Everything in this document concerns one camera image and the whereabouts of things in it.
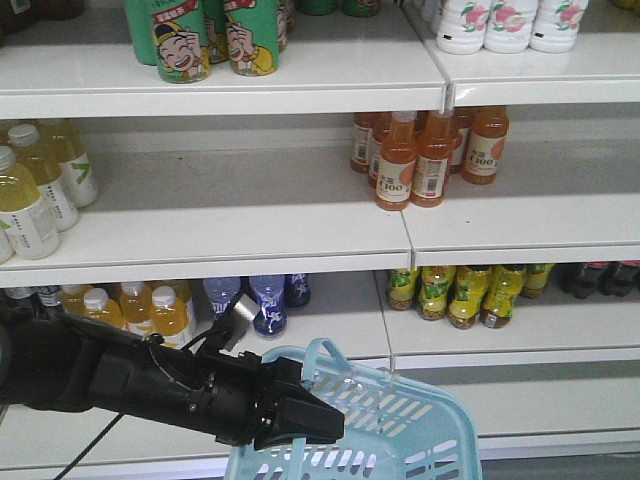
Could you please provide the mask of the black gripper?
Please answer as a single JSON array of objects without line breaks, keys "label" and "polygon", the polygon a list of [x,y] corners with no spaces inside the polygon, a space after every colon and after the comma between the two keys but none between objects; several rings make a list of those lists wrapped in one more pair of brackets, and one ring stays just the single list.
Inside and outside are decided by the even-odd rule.
[{"label": "black gripper", "polygon": [[255,450],[298,439],[333,444],[344,436],[344,414],[301,387],[301,370],[287,358],[228,357],[187,400],[185,426]]}]

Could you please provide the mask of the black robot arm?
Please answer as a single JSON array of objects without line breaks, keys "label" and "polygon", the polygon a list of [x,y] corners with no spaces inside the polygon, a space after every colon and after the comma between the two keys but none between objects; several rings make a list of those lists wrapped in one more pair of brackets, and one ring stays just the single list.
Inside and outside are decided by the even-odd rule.
[{"label": "black robot arm", "polygon": [[165,346],[91,318],[1,311],[1,402],[35,410],[93,407],[214,435],[256,449],[303,438],[332,444],[344,416],[302,384],[302,364]]}]

